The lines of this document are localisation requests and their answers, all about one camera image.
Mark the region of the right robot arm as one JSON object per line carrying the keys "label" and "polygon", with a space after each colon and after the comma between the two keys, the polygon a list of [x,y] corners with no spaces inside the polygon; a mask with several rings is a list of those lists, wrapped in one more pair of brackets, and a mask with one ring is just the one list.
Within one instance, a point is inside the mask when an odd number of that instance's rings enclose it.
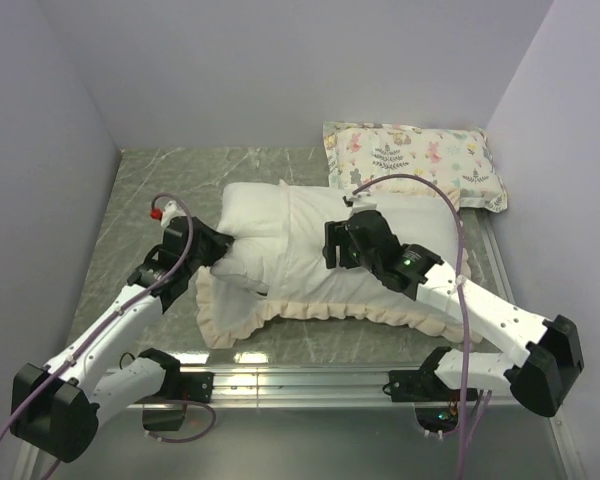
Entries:
{"label": "right robot arm", "polygon": [[386,289],[449,315],[498,348],[469,355],[436,349],[418,371],[431,399],[467,386],[509,393],[527,410],[553,417],[584,369],[571,319],[549,320],[460,276],[424,246],[401,242],[375,210],[326,223],[323,256],[327,268],[364,268]]}

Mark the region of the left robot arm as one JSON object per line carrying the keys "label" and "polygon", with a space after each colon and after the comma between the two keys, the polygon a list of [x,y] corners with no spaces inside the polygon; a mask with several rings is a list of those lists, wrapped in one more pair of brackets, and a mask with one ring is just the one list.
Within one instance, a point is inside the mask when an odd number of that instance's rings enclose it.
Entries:
{"label": "left robot arm", "polygon": [[197,270],[214,265],[233,242],[197,218],[172,219],[88,330],[44,366],[26,364],[16,374],[10,433],[70,463],[128,406],[145,398],[184,400],[181,363],[166,352],[149,348],[116,373],[108,370],[187,291]]}

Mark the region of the animal print pillow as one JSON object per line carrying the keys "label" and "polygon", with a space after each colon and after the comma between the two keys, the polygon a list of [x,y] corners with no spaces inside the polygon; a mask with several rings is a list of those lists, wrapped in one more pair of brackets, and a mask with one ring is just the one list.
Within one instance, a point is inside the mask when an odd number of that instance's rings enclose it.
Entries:
{"label": "animal print pillow", "polygon": [[457,209],[508,208],[482,129],[326,122],[323,144],[332,188],[352,191],[378,177],[409,174],[436,185]]}

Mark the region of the black left base box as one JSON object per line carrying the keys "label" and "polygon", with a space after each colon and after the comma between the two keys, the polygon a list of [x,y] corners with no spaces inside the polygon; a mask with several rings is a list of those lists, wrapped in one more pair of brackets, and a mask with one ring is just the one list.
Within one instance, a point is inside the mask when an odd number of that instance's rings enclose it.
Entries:
{"label": "black left base box", "polygon": [[184,405],[153,405],[142,411],[142,426],[149,432],[177,432],[187,413]]}

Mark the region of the right base electronics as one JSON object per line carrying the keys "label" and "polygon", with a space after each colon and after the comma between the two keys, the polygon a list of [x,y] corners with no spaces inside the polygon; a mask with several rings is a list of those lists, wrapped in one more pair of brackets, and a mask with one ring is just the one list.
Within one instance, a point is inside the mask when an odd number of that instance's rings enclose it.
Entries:
{"label": "right base electronics", "polygon": [[459,432],[459,413],[448,407],[416,407],[417,425],[425,436],[444,438]]}

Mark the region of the aluminium mounting rail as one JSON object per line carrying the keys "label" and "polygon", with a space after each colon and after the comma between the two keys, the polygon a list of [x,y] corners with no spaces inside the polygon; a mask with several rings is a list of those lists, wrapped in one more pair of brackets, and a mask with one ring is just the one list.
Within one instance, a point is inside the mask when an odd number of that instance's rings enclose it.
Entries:
{"label": "aluminium mounting rail", "polygon": [[[464,340],[469,340],[469,328],[464,328]],[[469,347],[465,345],[463,347],[464,350],[461,351],[464,355],[469,355]],[[393,402],[409,402],[409,403],[442,403],[443,401],[451,401],[457,400],[458,407],[464,408],[464,403],[467,401],[475,402],[477,405],[479,398],[482,398],[482,406],[486,407],[487,405],[487,397],[490,397],[491,394],[496,395],[507,395],[506,394],[498,394],[492,391],[484,391],[484,390],[474,390],[470,389],[467,386],[461,387],[459,391],[448,391],[448,390],[440,390],[435,391],[432,387],[426,386],[419,375],[418,371],[420,367],[415,369],[399,369],[399,370],[390,370],[387,373],[388,383],[383,387],[383,391],[385,394],[389,395]],[[181,367],[181,378],[186,386],[186,381],[190,380],[189,377],[195,373],[198,377],[203,374],[211,374],[212,372],[208,371],[198,371],[198,372],[187,372],[182,371]],[[303,372],[300,370],[292,371],[291,373],[280,374],[281,378],[275,378],[274,373],[265,372],[265,383],[264,388],[265,391],[268,389],[271,390],[274,387],[278,387],[279,390],[289,390],[291,393],[284,393],[282,395],[291,395],[292,397],[299,397],[302,400],[305,398],[309,398],[310,393],[322,392],[323,390],[330,388],[331,390],[336,387],[345,387],[345,385],[357,385],[349,382],[345,384],[346,379],[342,379],[342,375],[337,374],[327,374],[325,372]],[[187,402],[189,400],[201,400],[204,407],[207,407],[212,392],[212,383],[209,383],[210,386],[204,386],[201,390],[201,397],[194,397],[193,399],[189,399],[185,396],[184,400],[179,402]],[[168,404],[157,398],[145,398],[149,400],[149,403],[164,403]]]}

